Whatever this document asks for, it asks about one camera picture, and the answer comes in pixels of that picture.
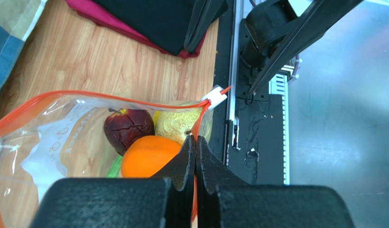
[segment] red apple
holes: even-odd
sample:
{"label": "red apple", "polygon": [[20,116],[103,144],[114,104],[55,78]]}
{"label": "red apple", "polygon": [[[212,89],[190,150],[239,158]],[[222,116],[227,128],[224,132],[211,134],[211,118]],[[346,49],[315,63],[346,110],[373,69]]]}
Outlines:
{"label": "red apple", "polygon": [[115,148],[123,156],[131,144],[144,136],[155,135],[155,127],[151,115],[146,110],[120,109],[113,112],[104,122],[104,133]]}

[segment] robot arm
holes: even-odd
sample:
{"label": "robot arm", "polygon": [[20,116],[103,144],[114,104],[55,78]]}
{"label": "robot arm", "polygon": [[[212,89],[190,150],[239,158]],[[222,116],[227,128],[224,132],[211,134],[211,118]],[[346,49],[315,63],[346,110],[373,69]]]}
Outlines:
{"label": "robot arm", "polygon": [[261,71],[250,87],[246,104],[252,103],[258,89],[291,58],[319,40],[360,2],[362,0],[314,0],[300,17],[288,0],[266,0],[254,7],[245,21],[251,39],[242,59],[251,68]]}

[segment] cloth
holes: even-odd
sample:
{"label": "cloth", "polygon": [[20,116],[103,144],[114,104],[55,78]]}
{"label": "cloth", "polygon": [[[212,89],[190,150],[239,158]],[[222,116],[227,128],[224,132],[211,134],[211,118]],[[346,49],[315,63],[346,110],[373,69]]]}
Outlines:
{"label": "cloth", "polygon": [[[119,19],[117,19],[115,16],[113,16],[111,13],[107,12],[105,9],[103,9],[98,4],[94,3],[91,0],[66,0],[68,6],[71,9],[74,9],[77,11],[77,13],[87,18],[94,23],[96,23],[99,26],[103,26],[106,28],[109,28],[113,31],[116,31],[126,37],[129,37],[131,39],[134,39],[140,43],[143,43],[145,45],[148,45],[152,48],[158,49],[163,54],[171,54],[167,51],[163,50],[159,46],[156,46],[154,43],[149,41],[145,36],[140,34],[139,32],[135,31],[130,26],[126,25]],[[178,56],[181,58],[189,58],[189,57],[197,57],[200,54],[201,46],[204,42],[204,37],[197,46],[196,50],[193,53],[188,53],[187,51],[180,51]]]}
{"label": "cloth", "polygon": [[[195,0],[93,1],[167,52],[178,55],[183,50]],[[212,21],[228,9],[226,2],[218,7]]]}
{"label": "cloth", "polygon": [[0,89],[41,16],[46,1],[0,0]]}

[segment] black cloth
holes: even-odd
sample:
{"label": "black cloth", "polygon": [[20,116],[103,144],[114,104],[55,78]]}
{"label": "black cloth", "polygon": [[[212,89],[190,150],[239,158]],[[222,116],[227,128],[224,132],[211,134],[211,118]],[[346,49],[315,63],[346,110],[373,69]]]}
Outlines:
{"label": "black cloth", "polygon": [[[196,2],[196,0],[93,1],[147,37],[152,43],[175,56],[183,50],[191,14]],[[228,5],[224,0],[212,21],[215,21],[227,9]]]}

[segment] red cloth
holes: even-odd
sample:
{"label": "red cloth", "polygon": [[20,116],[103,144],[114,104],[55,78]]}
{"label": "red cloth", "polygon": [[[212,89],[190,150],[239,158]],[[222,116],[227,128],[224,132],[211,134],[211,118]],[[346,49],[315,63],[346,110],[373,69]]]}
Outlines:
{"label": "red cloth", "polygon": [[[150,47],[158,49],[163,54],[170,54],[162,48],[156,46],[152,42],[150,42],[146,37],[132,29],[130,26],[124,24],[119,19],[115,18],[112,14],[107,12],[101,6],[92,2],[91,0],[65,0],[68,6],[77,11],[77,13],[85,17],[97,25],[107,27],[111,30],[114,30],[120,34],[123,34],[131,39],[135,39],[140,43],[148,45]],[[179,57],[181,58],[189,58],[189,57],[197,57],[200,54],[201,46],[203,45],[205,35],[203,39],[200,41],[194,53],[190,54],[185,50],[182,50],[179,53]]]}

